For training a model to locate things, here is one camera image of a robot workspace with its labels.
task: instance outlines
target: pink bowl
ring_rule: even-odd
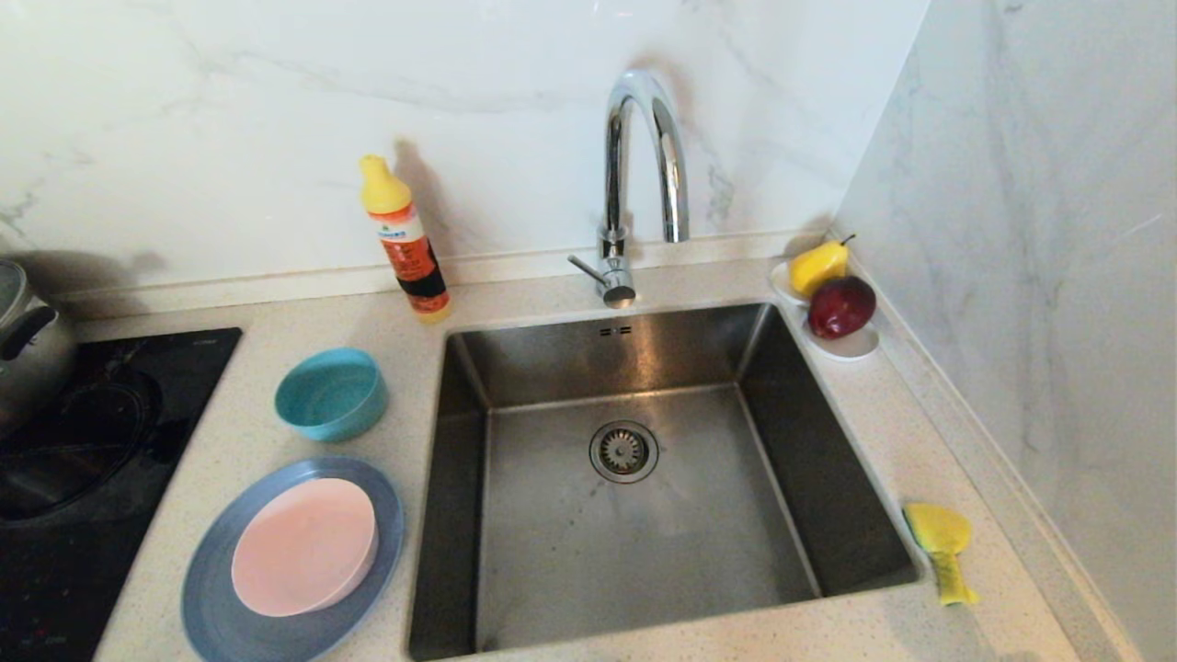
[[[267,503],[233,551],[233,589],[262,616],[293,616],[347,597],[375,561],[372,499],[340,478],[295,485]]]

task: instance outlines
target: teal bowl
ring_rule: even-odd
[[[338,347],[291,370],[274,395],[278,416],[317,442],[343,442],[375,425],[388,408],[380,366],[367,352]]]

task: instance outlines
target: yellow bottle cap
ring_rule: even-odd
[[[399,212],[413,201],[412,191],[392,174],[383,157],[368,154],[360,159],[360,172],[364,174],[360,200],[368,213]]]

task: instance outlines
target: stainless steel pot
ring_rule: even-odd
[[[46,304],[14,262],[0,260],[0,439],[65,386],[78,343],[69,322]]]

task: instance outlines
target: red apple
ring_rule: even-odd
[[[810,330],[832,340],[858,331],[875,315],[875,290],[857,276],[831,278],[810,299]]]

